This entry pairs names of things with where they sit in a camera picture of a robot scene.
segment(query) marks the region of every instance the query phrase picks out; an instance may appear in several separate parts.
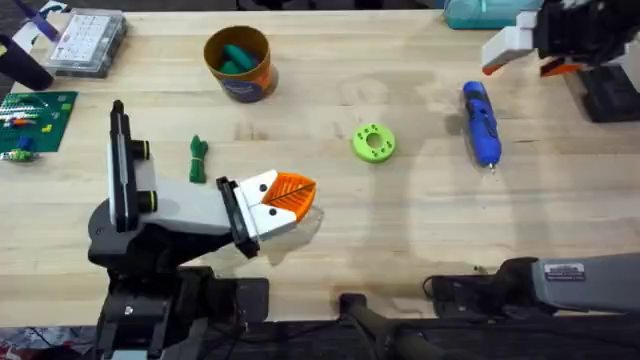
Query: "wood grain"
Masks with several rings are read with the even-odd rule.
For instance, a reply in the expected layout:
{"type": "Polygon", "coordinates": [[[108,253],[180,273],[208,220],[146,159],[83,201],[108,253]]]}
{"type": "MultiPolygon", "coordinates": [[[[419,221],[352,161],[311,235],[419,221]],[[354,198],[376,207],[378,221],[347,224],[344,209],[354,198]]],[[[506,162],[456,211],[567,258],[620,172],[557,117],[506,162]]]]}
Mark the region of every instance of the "wood grain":
{"type": "Polygon", "coordinates": [[[115,99],[135,137],[151,141],[159,174],[187,181],[197,133],[211,145],[210,178],[276,168],[317,180],[307,219],[258,258],[229,247],[195,261],[269,278],[271,320],[334,317],[344,291],[366,293],[386,315],[431,317],[420,286],[429,275],[640,250],[640,124],[590,123],[562,78],[537,76],[535,57],[484,77],[479,52],[492,32],[452,31],[438,11],[127,17],[108,79],[51,89],[80,92],[60,151],[0,164],[0,326],[97,319],[107,278],[87,261],[87,221],[106,196],[115,99]],[[280,83],[259,103],[231,101],[203,62],[207,37],[231,24],[271,43],[280,83]],[[475,79],[498,116],[495,175],[473,165],[466,141],[460,89],[475,79]],[[396,135],[386,163],[352,153],[352,132],[368,122],[396,135]]]}

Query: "orange part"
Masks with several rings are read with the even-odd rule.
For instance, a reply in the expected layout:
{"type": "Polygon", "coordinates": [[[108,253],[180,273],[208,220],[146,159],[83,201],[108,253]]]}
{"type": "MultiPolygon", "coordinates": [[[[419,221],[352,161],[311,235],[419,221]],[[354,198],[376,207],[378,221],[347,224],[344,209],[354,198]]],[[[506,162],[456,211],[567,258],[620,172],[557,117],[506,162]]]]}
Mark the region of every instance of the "orange part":
{"type": "Polygon", "coordinates": [[[483,67],[482,68],[482,72],[489,76],[491,74],[493,74],[494,72],[496,72],[498,69],[500,69],[504,64],[498,64],[498,65],[491,65],[491,66],[487,66],[487,67],[483,67]]]}
{"type": "Polygon", "coordinates": [[[302,175],[279,172],[262,203],[293,211],[296,221],[300,222],[311,208],[315,196],[315,181],[302,175]]]}
{"type": "Polygon", "coordinates": [[[541,73],[540,77],[566,74],[566,73],[578,71],[580,69],[582,69],[582,65],[580,64],[562,64],[551,69],[551,71],[548,71],[546,73],[541,73]]]}

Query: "green block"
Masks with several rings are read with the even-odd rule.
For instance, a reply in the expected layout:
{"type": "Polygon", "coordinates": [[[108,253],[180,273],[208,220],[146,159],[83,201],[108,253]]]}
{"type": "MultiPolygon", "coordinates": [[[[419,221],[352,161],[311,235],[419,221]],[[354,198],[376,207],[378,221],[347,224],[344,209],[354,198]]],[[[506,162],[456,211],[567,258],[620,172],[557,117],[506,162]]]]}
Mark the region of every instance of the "green block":
{"type": "Polygon", "coordinates": [[[360,126],[353,134],[351,143],[356,155],[369,163],[383,162],[396,150],[395,136],[381,124],[360,126]]]}

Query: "orange cup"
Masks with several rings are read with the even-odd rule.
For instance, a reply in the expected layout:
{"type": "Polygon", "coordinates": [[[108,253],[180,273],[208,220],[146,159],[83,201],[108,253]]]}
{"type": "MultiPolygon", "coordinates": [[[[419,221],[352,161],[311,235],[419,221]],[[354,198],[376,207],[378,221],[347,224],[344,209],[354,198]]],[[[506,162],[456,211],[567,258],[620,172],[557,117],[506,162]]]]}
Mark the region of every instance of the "orange cup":
{"type": "Polygon", "coordinates": [[[213,34],[204,46],[204,61],[227,95],[240,102],[263,99],[278,84],[278,72],[271,64],[269,42],[263,33],[249,26],[231,26],[213,34]],[[236,45],[254,56],[258,59],[258,66],[242,74],[218,71],[225,61],[223,47],[227,44],[236,45]]]}

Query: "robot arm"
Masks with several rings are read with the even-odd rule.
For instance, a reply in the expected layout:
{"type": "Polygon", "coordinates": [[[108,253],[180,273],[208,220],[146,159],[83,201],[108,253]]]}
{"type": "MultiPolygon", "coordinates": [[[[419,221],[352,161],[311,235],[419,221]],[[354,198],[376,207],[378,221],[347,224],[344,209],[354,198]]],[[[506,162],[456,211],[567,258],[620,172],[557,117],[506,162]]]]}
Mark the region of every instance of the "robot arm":
{"type": "Polygon", "coordinates": [[[439,317],[524,319],[557,310],[640,313],[640,253],[515,258],[493,275],[436,275],[425,294],[439,317]]]}
{"type": "Polygon", "coordinates": [[[597,67],[625,53],[640,29],[640,2],[546,0],[539,11],[523,11],[482,48],[482,67],[492,74],[535,49],[541,76],[597,67]]]}
{"type": "Polygon", "coordinates": [[[254,257],[259,240],[295,227],[315,196],[312,180],[275,170],[240,182],[221,177],[217,188],[157,177],[149,143],[131,139],[120,101],[111,111],[110,135],[109,199],[89,224],[89,259],[118,273],[173,270],[231,242],[254,257]]]}

